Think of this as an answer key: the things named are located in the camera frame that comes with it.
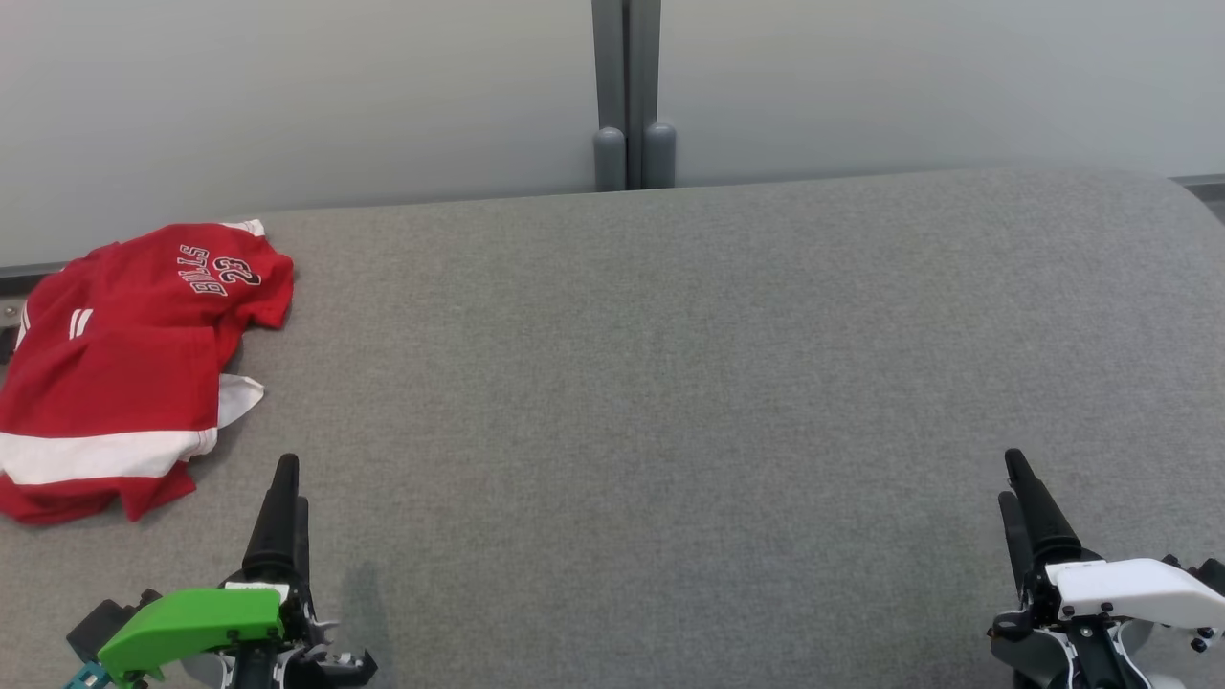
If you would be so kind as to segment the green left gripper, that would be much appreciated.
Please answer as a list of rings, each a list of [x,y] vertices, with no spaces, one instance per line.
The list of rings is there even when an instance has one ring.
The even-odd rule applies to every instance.
[[[332,653],[338,624],[316,614],[310,588],[309,500],[298,455],[281,455],[258,506],[243,576],[217,588],[152,595],[96,652],[114,688],[145,688],[179,663],[207,688],[368,688],[372,653]]]

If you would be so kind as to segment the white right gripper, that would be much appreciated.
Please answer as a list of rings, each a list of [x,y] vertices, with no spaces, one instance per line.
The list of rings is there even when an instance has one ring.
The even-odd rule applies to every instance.
[[[998,508],[1019,596],[993,617],[989,641],[1013,687],[1182,688],[1142,671],[1136,653],[1156,628],[1186,633],[1196,653],[1223,642],[1223,563],[1095,559],[1024,454],[1007,450],[1005,466]]]

